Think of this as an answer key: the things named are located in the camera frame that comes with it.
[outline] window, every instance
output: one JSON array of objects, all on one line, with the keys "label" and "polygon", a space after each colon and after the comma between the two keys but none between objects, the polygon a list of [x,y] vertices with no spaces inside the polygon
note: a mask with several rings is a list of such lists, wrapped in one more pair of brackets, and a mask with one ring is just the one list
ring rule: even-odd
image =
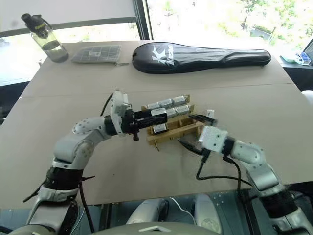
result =
[{"label": "window", "polygon": [[313,36],[313,0],[148,0],[148,8],[156,40],[279,56]]},{"label": "window", "polygon": [[[140,40],[136,23],[66,28],[54,33],[62,43]],[[46,54],[29,34],[0,38],[0,86],[30,81],[45,59]]]}]

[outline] water bottle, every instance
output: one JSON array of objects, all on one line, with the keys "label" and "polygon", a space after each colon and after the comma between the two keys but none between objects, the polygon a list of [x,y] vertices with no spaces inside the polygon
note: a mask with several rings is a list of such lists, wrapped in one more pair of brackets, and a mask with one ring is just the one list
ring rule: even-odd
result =
[{"label": "water bottle", "polygon": [[51,25],[41,15],[31,16],[26,13],[22,15],[22,20],[32,38],[53,62],[60,63],[68,59],[68,52],[54,36]]}]

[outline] white logo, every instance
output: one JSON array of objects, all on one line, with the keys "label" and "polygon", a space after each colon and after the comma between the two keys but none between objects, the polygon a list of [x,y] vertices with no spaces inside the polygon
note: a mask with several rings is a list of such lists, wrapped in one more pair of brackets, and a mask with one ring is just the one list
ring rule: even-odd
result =
[{"label": "white logo", "polygon": [[154,46],[152,53],[155,55],[155,56],[152,56],[152,60],[157,60],[159,63],[162,63],[164,65],[166,62],[170,65],[174,65],[173,45],[168,45],[168,57],[166,57],[165,49],[161,53],[158,53],[156,46]]}]

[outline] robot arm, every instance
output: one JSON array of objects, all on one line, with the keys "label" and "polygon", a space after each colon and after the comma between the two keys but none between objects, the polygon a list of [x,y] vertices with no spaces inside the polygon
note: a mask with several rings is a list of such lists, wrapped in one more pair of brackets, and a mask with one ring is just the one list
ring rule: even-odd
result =
[{"label": "robot arm", "polygon": [[246,168],[248,179],[255,187],[276,231],[301,231],[313,235],[312,225],[266,162],[263,149],[251,142],[235,140],[227,134],[227,131],[206,126],[199,141],[205,149],[230,155]]},{"label": "robot arm", "polygon": [[126,94],[114,91],[110,116],[92,117],[76,123],[70,134],[54,148],[52,167],[34,195],[36,202],[27,224],[51,228],[56,234],[69,234],[77,217],[75,201],[79,184],[95,147],[111,136],[133,134],[139,140],[140,129],[167,122],[165,109],[157,114],[151,110],[134,112]]}]

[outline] table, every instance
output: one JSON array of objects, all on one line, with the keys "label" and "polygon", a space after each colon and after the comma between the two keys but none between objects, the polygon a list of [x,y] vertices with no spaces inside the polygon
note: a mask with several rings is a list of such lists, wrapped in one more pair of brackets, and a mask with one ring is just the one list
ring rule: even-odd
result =
[{"label": "table", "polygon": [[[143,41],[65,44],[71,55],[80,47],[122,45],[121,63],[55,64],[46,60],[0,128],[0,208],[23,204],[45,178],[55,142],[80,119],[99,115],[113,89],[126,92],[135,110],[141,105],[190,94],[197,112],[216,112],[219,127],[242,141],[262,146],[283,183],[311,180],[312,110],[283,68],[273,58],[265,67],[212,69],[185,74],[153,75],[131,64]],[[177,141],[149,146],[112,137],[98,145],[84,176],[88,204],[102,204],[198,192],[235,189],[237,182],[195,179],[200,158]],[[236,169],[214,154],[203,174],[237,176]]]}]

